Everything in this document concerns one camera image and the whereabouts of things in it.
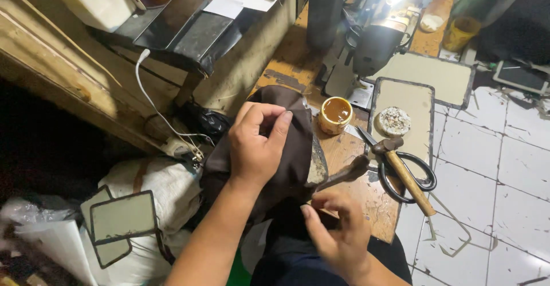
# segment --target wooden hammer handle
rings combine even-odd
[[[425,216],[432,216],[436,214],[436,210],[433,209],[432,205],[426,198],[426,195],[420,190],[418,184],[414,177],[405,167],[405,164],[397,154],[395,150],[385,153],[386,158],[388,159],[390,165],[397,173],[397,176],[401,179],[407,190],[411,193],[411,196],[416,200],[416,204],[420,207]]]

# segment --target white tile floor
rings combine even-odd
[[[436,240],[426,240],[428,219],[416,205],[403,205],[396,233],[413,284],[550,285],[550,120],[480,87],[466,111],[436,105],[434,128],[434,194],[478,246],[447,256],[442,248],[456,252],[467,233],[430,197]],[[491,236],[496,248],[481,248],[491,246]]]

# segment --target fingernail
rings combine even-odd
[[[290,124],[290,121],[292,121],[292,112],[291,111],[285,111],[284,112],[283,121]]]
[[[300,206],[300,209],[302,210],[302,214],[307,219],[309,218],[309,209],[307,208],[307,205]]]

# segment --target hand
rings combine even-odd
[[[273,104],[245,102],[229,130],[232,184],[260,191],[279,167],[292,112]],[[260,128],[270,128],[269,138]]]
[[[327,231],[315,209],[337,211],[339,230]],[[363,284],[371,264],[367,252],[371,224],[361,206],[346,194],[314,193],[311,205],[302,205],[307,232],[319,254],[351,286]]]

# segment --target wooden board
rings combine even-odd
[[[450,14],[450,9],[453,7],[454,0],[432,0],[430,4],[441,4],[439,7],[442,13]],[[416,52],[423,55],[439,57],[440,44],[443,41],[443,35],[445,34],[445,27],[447,27],[445,21],[441,27],[433,33],[425,33],[420,29],[417,29],[412,39],[412,44],[409,49],[411,52]]]
[[[266,85],[281,85],[303,93],[310,105],[320,108],[326,97],[321,95],[321,88],[313,81],[321,69],[324,53],[310,50],[306,45],[307,10],[306,5],[279,44],[251,94]],[[351,124],[367,128],[368,114],[354,109]],[[319,130],[316,121],[313,125],[325,151],[329,174],[336,173],[355,156],[363,154],[365,144],[360,139],[348,133],[329,136]],[[357,199],[364,215],[370,217],[372,235],[392,242],[400,204],[386,194],[376,174],[367,173],[352,183],[341,183],[328,190],[347,192]]]

